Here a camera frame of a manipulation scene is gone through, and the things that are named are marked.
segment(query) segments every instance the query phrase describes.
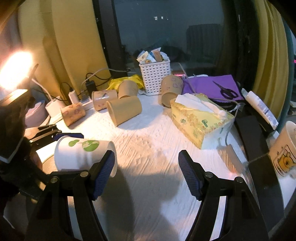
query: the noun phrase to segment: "white tissue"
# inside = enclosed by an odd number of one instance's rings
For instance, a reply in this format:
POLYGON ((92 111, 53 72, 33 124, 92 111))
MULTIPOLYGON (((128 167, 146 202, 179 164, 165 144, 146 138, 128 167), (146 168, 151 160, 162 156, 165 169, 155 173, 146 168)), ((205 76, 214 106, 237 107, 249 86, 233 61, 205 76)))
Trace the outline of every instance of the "white tissue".
POLYGON ((188 93, 183 94, 183 95, 178 95, 175 102, 182 104, 190 109, 196 109, 196 110, 200 110, 200 111, 204 111, 204 112, 213 113, 221 120, 223 120, 227 117, 226 111, 220 110, 214 104, 200 100, 198 97, 188 94, 188 93))

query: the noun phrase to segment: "purple cloth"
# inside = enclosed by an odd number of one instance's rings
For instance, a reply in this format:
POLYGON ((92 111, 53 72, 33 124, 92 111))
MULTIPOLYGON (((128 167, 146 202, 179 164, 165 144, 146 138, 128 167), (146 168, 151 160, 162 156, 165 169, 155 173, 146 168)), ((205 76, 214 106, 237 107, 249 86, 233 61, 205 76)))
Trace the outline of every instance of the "purple cloth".
POLYGON ((193 89, 197 94, 199 93, 205 94, 209 99, 214 99, 214 98, 225 99, 221 95, 220 87, 218 87, 213 82, 215 81, 217 84, 221 85, 222 87, 226 89, 234 90, 238 94, 239 97, 234 98, 233 100, 235 101, 244 100, 243 96, 241 95, 237 87, 237 84, 235 83, 231 75, 223 75, 223 76, 215 76, 215 77, 193 77, 190 79, 185 79, 183 81, 184 88, 183 88, 182 94, 193 93, 188 81, 190 81, 191 86, 193 87, 193 89))

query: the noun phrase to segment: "yellow snack bag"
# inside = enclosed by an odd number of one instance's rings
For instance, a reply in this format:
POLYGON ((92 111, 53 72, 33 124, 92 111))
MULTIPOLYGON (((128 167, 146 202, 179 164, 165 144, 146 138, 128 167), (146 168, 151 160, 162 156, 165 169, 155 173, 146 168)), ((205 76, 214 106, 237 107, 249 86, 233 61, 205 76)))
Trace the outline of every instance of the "yellow snack bag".
POLYGON ((107 88, 107 90, 117 90, 118 91, 119 85, 124 80, 134 81, 138 85, 139 89, 144 88, 144 82, 143 82, 143 79, 141 78, 141 76, 134 74, 133 76, 130 76, 130 77, 122 77, 122 78, 110 80, 109 87, 107 88))

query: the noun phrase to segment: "charger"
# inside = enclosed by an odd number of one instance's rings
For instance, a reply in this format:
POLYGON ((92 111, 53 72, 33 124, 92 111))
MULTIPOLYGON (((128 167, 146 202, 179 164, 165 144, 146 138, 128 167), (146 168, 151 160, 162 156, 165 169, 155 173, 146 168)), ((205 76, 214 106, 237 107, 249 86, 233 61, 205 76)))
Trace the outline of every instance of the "charger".
POLYGON ((91 97, 91 94, 93 91, 97 91, 96 83, 93 80, 91 80, 91 81, 87 80, 85 82, 85 86, 86 86, 87 92, 89 93, 90 97, 91 97))

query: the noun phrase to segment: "white tablecloth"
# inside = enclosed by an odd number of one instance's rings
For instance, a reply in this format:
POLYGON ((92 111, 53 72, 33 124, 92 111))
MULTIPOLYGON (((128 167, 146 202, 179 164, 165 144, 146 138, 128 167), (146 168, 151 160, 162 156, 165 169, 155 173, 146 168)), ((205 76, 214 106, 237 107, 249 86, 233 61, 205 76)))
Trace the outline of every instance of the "white tablecloth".
MULTIPOLYGON (((87 139, 111 140, 117 152, 118 170, 94 206, 110 241, 183 241, 194 222, 200 202, 191 196, 178 165, 178 153, 187 150, 195 162, 220 178, 237 175, 225 166, 217 149, 223 150, 225 137, 199 150, 173 124, 171 110, 159 104, 160 96, 139 96, 143 111, 121 124, 113 125, 107 110, 90 109, 87 115, 63 132, 81 132, 87 139)), ((246 162, 236 129, 228 136, 242 162, 246 162)), ((38 151, 44 161, 53 154, 55 143, 38 151)), ((73 199, 69 198, 73 232, 81 239, 73 199)), ((225 207, 220 198, 211 239, 219 236, 225 207)))

